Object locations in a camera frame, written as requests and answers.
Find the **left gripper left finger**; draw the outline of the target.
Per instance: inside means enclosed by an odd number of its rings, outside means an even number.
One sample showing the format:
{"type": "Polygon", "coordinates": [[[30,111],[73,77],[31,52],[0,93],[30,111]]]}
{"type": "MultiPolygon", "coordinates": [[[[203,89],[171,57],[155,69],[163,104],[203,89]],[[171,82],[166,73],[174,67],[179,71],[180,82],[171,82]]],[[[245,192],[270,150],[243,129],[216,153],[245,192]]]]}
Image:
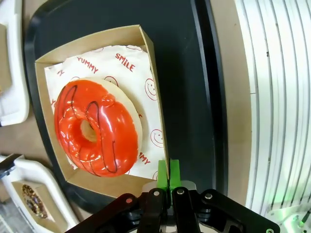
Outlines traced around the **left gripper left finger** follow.
{"type": "Polygon", "coordinates": [[[165,160],[158,162],[156,187],[137,198],[126,193],[69,229],[69,233],[159,233],[166,215],[168,177],[165,160]]]}

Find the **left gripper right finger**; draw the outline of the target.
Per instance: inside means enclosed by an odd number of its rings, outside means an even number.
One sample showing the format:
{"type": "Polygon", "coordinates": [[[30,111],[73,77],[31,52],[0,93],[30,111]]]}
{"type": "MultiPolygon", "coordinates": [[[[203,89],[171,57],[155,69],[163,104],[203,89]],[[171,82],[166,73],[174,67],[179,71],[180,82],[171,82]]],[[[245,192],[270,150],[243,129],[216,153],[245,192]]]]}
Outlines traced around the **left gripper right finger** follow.
{"type": "Polygon", "coordinates": [[[200,225],[217,233],[279,233],[280,227],[215,189],[203,193],[182,186],[178,160],[170,161],[170,190],[179,233],[199,233],[200,225]]]}

